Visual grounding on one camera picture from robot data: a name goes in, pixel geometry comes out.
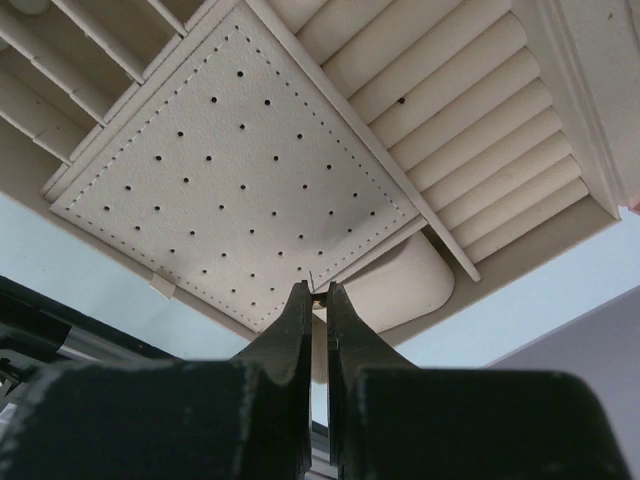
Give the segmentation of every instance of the light blue wall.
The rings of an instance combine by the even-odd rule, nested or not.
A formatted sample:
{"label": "light blue wall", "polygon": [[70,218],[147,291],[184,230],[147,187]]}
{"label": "light blue wall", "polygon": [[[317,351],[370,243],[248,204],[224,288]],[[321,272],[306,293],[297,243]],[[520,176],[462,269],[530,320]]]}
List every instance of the light blue wall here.
{"label": "light blue wall", "polygon": [[[480,367],[640,284],[640,217],[400,345],[422,366]],[[220,359],[246,340],[71,235],[0,196],[0,275],[183,358]],[[314,386],[313,418],[326,424],[326,387]]]}

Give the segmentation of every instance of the stitched border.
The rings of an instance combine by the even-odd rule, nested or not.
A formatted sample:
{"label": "stitched border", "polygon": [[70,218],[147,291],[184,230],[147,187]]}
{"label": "stitched border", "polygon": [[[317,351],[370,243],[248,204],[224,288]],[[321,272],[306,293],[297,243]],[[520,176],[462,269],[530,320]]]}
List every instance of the stitched border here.
{"label": "stitched border", "polygon": [[[234,34],[239,33],[240,35],[242,35],[246,40],[247,43],[252,43],[250,37],[244,33],[240,27],[238,25],[234,26],[234,30],[231,31],[231,33],[229,33],[228,35],[225,35],[224,40],[222,42],[220,42],[217,46],[215,46],[213,48],[212,53],[210,53],[209,55],[207,55],[202,63],[200,63],[200,65],[198,65],[196,68],[194,68],[193,72],[191,73],[191,75],[189,75],[183,82],[182,85],[180,85],[180,87],[178,87],[176,90],[173,91],[172,95],[169,96],[166,100],[163,101],[162,105],[154,111],[154,114],[144,122],[144,124],[136,131],[135,135],[133,135],[131,138],[129,138],[124,145],[122,145],[121,147],[118,148],[117,153],[115,153],[112,157],[111,160],[104,166],[102,167],[102,169],[95,175],[95,177],[93,178],[93,180],[91,182],[89,182],[89,184],[82,190],[80,190],[80,193],[78,194],[78,196],[76,198],[74,198],[72,200],[72,202],[69,204],[68,207],[65,208],[65,210],[70,211],[75,205],[76,203],[78,203],[78,201],[83,197],[83,195],[87,192],[87,190],[89,188],[91,188],[92,186],[94,186],[96,184],[96,182],[102,177],[102,175],[109,169],[109,167],[111,167],[111,165],[113,165],[116,160],[118,159],[118,157],[124,153],[124,151],[129,147],[129,145],[131,145],[134,140],[140,136],[144,130],[151,124],[151,122],[154,121],[155,118],[157,118],[160,113],[162,112],[162,110],[169,104],[169,102],[171,102],[174,98],[176,98],[178,96],[178,94],[180,93],[180,91],[185,88],[189,82],[191,81],[191,79],[193,77],[195,77],[199,72],[200,69],[204,66],[205,63],[207,63],[209,61],[209,59],[216,53],[218,52],[218,50],[220,49],[220,47],[222,45],[224,45],[225,43],[227,43],[231,37],[233,37]],[[264,53],[262,53],[262,49],[258,46],[256,46],[256,48],[254,49],[255,53],[259,54],[266,62],[267,65],[269,65],[271,67],[271,69],[274,71],[275,75],[277,77],[280,78],[281,81],[283,81],[285,83],[285,86],[290,87],[291,84],[284,79],[284,77],[281,75],[280,71],[275,69],[275,67],[273,67],[272,62],[269,60],[269,58],[264,55]],[[309,103],[306,102],[305,100],[302,99],[302,97],[300,96],[300,94],[297,91],[294,91],[294,97],[299,99],[301,102],[303,102],[304,106],[306,108],[309,108]],[[311,114],[314,117],[317,117],[317,114],[315,111],[311,110]],[[327,127],[325,122],[323,120],[320,120],[320,126],[321,127]],[[328,132],[328,135],[333,136],[333,130],[329,129],[328,127],[325,129]],[[340,138],[336,138],[336,143],[337,144],[341,144],[341,139]],[[347,154],[350,153],[349,149],[347,147],[343,147],[344,152],[346,152]],[[351,154],[351,160],[355,161],[356,157],[355,155]],[[358,164],[358,167],[360,169],[362,169],[362,164]],[[372,183],[376,183],[375,178],[373,177],[373,175],[369,175],[369,172],[367,170],[364,170],[364,174],[366,176],[369,176],[369,179],[371,180]],[[382,187],[378,184],[376,185],[378,187],[378,190],[380,190],[380,193],[387,199],[387,201],[393,205],[393,207],[395,208],[396,212],[401,216],[401,217],[405,217],[405,213],[402,211],[402,209],[393,201],[393,199],[384,191],[382,191]],[[395,218],[392,222],[390,222],[389,224],[387,224],[383,230],[388,230],[389,227],[395,223],[397,223],[398,219]],[[380,235],[380,231],[375,232],[375,236],[379,236]],[[361,250],[363,248],[363,245],[370,243],[371,240],[373,238],[373,235],[370,238],[367,238],[366,242],[363,242],[362,244],[358,245],[357,249],[354,249],[353,251],[351,251],[349,254],[345,255],[344,257],[342,257],[341,259],[341,263],[337,263],[335,262],[333,264],[332,267],[327,268],[324,272],[320,273],[319,275],[316,276],[315,280],[321,280],[324,276],[328,275],[329,273],[331,273],[336,267],[339,267],[341,264],[344,264],[347,259],[349,259],[350,257],[352,257],[353,255],[356,254],[357,250]],[[181,282],[182,278],[181,277],[176,277],[178,279],[179,282]],[[219,305],[223,305],[223,302],[220,300],[216,300],[213,296],[210,296],[209,299],[217,301]],[[280,309],[281,306],[285,305],[285,302],[281,302],[280,305],[277,305],[275,308],[273,308],[271,311],[269,311],[265,316],[261,317],[259,321],[257,322],[250,322],[253,323],[254,326],[258,327],[258,325],[260,325],[265,319],[267,319],[267,317],[271,316],[273,313],[275,313],[276,311],[278,311]],[[226,309],[230,309],[229,305],[224,305],[224,307]]]}

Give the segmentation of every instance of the perforated panel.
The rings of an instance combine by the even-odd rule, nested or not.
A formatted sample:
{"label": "perforated panel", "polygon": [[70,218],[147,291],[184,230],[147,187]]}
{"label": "perforated panel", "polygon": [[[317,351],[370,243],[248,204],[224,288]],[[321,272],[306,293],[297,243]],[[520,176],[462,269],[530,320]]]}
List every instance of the perforated panel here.
{"label": "perforated panel", "polygon": [[244,4],[52,209],[254,330],[416,215]]}

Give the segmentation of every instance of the gray wall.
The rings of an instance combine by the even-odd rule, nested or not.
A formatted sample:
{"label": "gray wall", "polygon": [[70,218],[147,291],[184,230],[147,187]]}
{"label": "gray wall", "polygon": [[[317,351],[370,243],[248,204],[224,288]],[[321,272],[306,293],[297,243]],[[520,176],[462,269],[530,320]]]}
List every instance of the gray wall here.
{"label": "gray wall", "polygon": [[490,368],[553,369],[581,377],[600,398],[633,477],[640,479],[640,287]]}

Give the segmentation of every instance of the small tab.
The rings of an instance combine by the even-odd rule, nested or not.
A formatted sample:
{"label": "small tab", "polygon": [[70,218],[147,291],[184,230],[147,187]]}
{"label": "small tab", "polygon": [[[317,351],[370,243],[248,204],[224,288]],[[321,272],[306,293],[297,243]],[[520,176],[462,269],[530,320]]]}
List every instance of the small tab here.
{"label": "small tab", "polygon": [[153,274],[153,278],[149,282],[149,286],[167,300],[171,300],[173,292],[176,290],[176,286],[173,283],[166,278],[161,277],[157,273]]}

